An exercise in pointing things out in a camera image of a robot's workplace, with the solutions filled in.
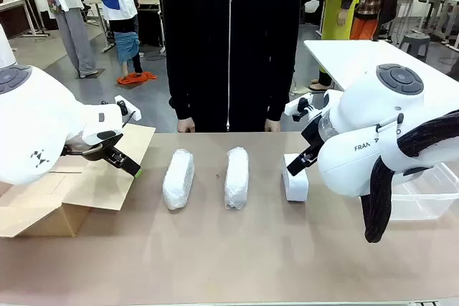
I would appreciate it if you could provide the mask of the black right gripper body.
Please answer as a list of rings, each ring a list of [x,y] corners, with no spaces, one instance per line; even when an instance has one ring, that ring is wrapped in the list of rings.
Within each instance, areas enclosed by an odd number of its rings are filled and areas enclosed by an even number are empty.
[[[320,110],[312,110],[308,114],[308,122],[306,127],[301,132],[303,138],[307,141],[309,146],[306,148],[307,154],[318,154],[324,141],[320,137],[318,131],[318,124],[322,115]]]

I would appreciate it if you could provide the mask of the person's right hand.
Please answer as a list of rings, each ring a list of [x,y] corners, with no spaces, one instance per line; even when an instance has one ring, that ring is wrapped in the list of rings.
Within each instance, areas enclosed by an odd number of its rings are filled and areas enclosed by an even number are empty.
[[[178,120],[177,131],[179,133],[194,133],[195,130],[195,123],[191,117]]]

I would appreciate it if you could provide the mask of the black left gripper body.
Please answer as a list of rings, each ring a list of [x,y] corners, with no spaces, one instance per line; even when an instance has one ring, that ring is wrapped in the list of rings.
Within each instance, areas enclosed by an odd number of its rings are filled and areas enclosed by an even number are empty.
[[[88,161],[122,161],[123,153],[118,150],[115,145],[123,137],[123,134],[118,134],[112,138],[104,140],[89,150],[83,152],[83,158]]]

